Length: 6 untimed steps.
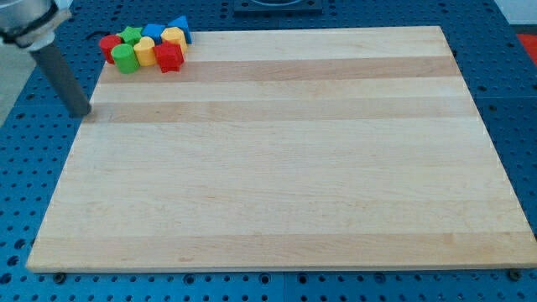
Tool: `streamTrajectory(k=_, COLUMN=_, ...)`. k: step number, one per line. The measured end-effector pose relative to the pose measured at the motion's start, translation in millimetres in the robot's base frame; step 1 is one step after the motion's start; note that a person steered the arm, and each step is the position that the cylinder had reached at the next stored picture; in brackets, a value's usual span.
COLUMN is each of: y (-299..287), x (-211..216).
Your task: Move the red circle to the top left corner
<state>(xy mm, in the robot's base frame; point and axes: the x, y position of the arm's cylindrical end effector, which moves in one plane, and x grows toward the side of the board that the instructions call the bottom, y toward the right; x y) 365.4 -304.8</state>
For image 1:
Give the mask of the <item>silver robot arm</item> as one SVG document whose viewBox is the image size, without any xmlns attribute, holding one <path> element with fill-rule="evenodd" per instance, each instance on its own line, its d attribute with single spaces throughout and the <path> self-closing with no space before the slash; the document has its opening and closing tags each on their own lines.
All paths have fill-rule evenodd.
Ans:
<svg viewBox="0 0 537 302">
<path fill-rule="evenodd" d="M 71 17 L 69 1 L 1 0 L 1 42 L 28 51 L 70 116 L 84 117 L 91 103 L 55 43 Z"/>
</svg>

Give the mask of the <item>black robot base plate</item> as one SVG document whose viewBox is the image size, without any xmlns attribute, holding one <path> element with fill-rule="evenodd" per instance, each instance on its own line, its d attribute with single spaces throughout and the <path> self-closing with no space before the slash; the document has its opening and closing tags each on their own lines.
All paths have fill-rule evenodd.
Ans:
<svg viewBox="0 0 537 302">
<path fill-rule="evenodd" d="M 235 0 L 235 16 L 254 13 L 321 13 L 323 0 Z"/>
</svg>

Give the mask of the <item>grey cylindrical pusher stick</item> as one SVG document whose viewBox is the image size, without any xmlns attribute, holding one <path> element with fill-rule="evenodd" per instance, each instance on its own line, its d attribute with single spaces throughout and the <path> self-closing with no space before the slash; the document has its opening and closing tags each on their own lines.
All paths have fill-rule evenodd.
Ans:
<svg viewBox="0 0 537 302">
<path fill-rule="evenodd" d="M 71 117 L 84 117 L 91 112 L 91 103 L 55 42 L 31 50 L 30 55 Z"/>
</svg>

